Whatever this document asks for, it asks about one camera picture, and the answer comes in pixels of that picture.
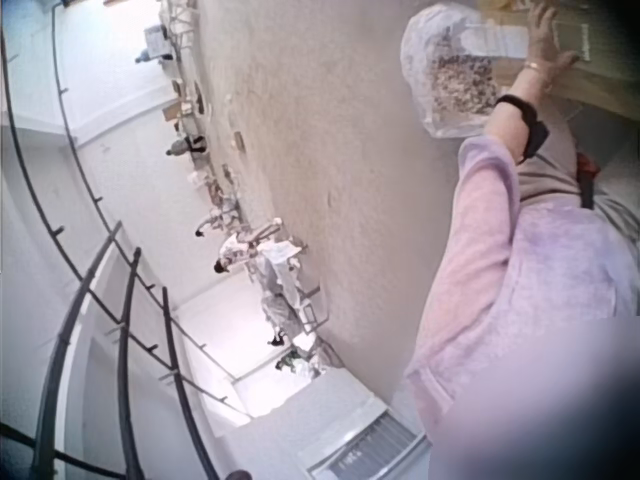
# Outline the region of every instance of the clear plastic bag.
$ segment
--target clear plastic bag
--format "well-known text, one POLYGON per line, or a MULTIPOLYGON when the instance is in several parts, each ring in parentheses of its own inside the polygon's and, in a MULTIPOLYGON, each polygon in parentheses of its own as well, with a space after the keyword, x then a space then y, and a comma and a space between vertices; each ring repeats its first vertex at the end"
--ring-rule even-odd
POLYGON ((492 58, 478 55, 468 44, 471 38, 482 38, 484 44, 485 33, 492 34, 480 13, 455 3, 433 5, 407 25, 402 73, 434 138, 477 135, 491 113, 500 93, 492 77, 492 58))

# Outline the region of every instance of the woman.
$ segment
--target woman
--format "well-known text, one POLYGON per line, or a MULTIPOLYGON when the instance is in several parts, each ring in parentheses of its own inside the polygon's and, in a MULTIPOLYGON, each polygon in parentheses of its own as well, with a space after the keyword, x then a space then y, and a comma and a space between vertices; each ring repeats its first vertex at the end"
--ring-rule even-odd
POLYGON ((545 4, 532 8, 512 97, 496 105, 484 135, 460 148, 449 241, 408 370, 432 440, 472 380, 518 345, 573 322, 638 313, 639 167, 631 154, 626 164, 616 159, 597 180, 595 210, 580 208, 574 142, 544 98, 578 60, 555 47, 555 15, 545 4), (549 136, 523 161, 544 138, 524 121, 527 105, 549 136), (607 190, 609 168, 627 169, 616 193, 607 190))

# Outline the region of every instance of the railing post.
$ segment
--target railing post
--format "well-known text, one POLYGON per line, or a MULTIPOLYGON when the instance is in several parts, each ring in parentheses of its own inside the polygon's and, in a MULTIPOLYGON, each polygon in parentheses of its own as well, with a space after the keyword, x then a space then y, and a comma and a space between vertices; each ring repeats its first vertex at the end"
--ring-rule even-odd
POLYGON ((131 405, 129 404, 129 328, 131 327, 131 306, 133 304, 133 288, 136 283, 136 270, 142 250, 140 247, 133 252, 129 281, 122 307, 123 328, 120 333, 118 348, 118 416, 120 419, 120 437, 122 439, 122 451, 127 467, 127 479, 144 480, 144 473, 140 466, 136 441, 133 436, 131 424, 131 405))
POLYGON ((116 228, 109 234, 105 242, 98 250, 93 262, 89 266, 87 273, 82 278, 80 287, 76 292, 71 306, 62 322, 62 327, 58 332, 58 337, 53 346, 53 352, 49 359, 47 374, 42 388, 40 400, 40 411, 38 413, 38 426, 36 427, 36 445, 31 463, 31 479, 50 479, 55 475, 53 461, 55 459, 55 433, 56 414, 58 410, 58 392, 60 391, 60 381, 62 370, 67 356, 67 349, 71 342, 71 334, 78 320, 78 315, 82 309, 84 298, 89 292, 91 282, 98 271, 111 243, 113 243, 118 230, 122 224, 118 222, 116 228))
POLYGON ((200 463, 202 463, 202 468, 204 469, 207 478, 209 480, 219 480, 220 477, 218 476, 216 469, 211 463, 211 459, 209 458, 207 449, 205 448, 204 443, 202 442, 202 437, 200 436, 200 432, 198 431, 198 426, 196 425, 196 421, 193 418, 193 412, 191 411, 189 399, 187 398, 187 391, 184 388, 184 382, 182 381, 180 364, 178 362, 178 354, 176 353, 176 345, 173 341, 173 329, 171 327, 171 312, 169 310, 169 293, 167 291, 167 287, 162 288, 162 311, 164 313, 164 326, 167 331, 169 361, 171 363, 171 368, 175 371, 173 378, 176 382, 178 400, 180 400, 180 408, 182 409, 184 421, 187 424, 189 435, 191 435, 191 441, 193 442, 193 446, 196 449, 196 453, 198 454, 200 463))

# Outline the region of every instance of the black watch strap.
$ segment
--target black watch strap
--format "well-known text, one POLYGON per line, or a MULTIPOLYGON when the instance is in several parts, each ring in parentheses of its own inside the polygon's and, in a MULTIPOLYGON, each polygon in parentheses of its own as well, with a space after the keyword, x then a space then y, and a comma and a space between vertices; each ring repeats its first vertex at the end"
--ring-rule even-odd
POLYGON ((524 160, 533 157, 547 141, 549 129, 538 120, 538 112, 529 102, 509 94, 501 96, 496 105, 502 102, 509 103, 522 112, 522 120, 529 127, 529 140, 527 140, 523 157, 524 160))

